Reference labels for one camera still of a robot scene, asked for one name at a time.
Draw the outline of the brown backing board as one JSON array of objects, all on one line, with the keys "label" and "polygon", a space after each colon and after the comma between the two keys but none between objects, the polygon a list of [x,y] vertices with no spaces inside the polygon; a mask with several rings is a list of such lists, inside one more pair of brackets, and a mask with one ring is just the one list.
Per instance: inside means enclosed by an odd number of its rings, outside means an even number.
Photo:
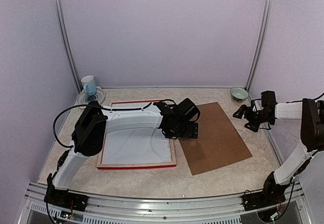
[{"label": "brown backing board", "polygon": [[252,157],[251,152],[217,102],[198,106],[197,139],[180,144],[192,175],[228,166]]}]

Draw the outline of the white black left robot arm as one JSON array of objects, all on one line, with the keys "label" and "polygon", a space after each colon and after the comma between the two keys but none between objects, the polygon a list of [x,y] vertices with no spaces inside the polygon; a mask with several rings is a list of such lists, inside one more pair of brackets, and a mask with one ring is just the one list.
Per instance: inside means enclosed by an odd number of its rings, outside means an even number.
[{"label": "white black left robot arm", "polygon": [[91,156],[103,148],[107,133],[136,128],[159,129],[166,139],[197,139],[200,110],[189,98],[179,104],[171,99],[150,102],[137,108],[101,106],[98,101],[83,104],[82,114],[71,134],[70,145],[47,177],[51,198],[60,206],[71,201],[68,192],[75,174]]}]

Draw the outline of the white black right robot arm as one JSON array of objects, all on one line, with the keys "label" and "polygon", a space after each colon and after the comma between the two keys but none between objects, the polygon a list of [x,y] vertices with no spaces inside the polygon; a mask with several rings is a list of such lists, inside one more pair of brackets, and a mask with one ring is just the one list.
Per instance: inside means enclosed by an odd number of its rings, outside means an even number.
[{"label": "white black right robot arm", "polygon": [[323,151],[323,94],[316,98],[279,103],[274,91],[263,91],[260,98],[251,100],[250,105],[241,105],[233,113],[234,118],[244,118],[245,128],[258,132],[266,123],[271,130],[278,120],[300,121],[299,142],[285,162],[273,171],[259,194],[259,202],[269,206],[278,196],[278,188],[287,188],[299,175],[314,155]]}]

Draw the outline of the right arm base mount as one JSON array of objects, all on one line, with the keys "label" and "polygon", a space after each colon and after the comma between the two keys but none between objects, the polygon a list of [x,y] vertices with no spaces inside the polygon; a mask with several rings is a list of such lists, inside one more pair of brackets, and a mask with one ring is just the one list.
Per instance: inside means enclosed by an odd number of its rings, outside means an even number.
[{"label": "right arm base mount", "polygon": [[267,177],[263,189],[255,193],[244,193],[242,200],[245,211],[255,210],[285,202],[285,191],[290,186],[279,185],[275,182],[274,171]]}]

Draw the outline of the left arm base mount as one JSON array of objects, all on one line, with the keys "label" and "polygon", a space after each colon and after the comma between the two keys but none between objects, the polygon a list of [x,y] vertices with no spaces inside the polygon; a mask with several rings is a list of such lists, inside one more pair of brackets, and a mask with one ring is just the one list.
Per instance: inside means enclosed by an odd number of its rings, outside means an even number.
[{"label": "left arm base mount", "polygon": [[86,195],[72,193],[69,190],[58,190],[50,180],[44,202],[70,210],[85,212],[88,199],[89,197]]}]

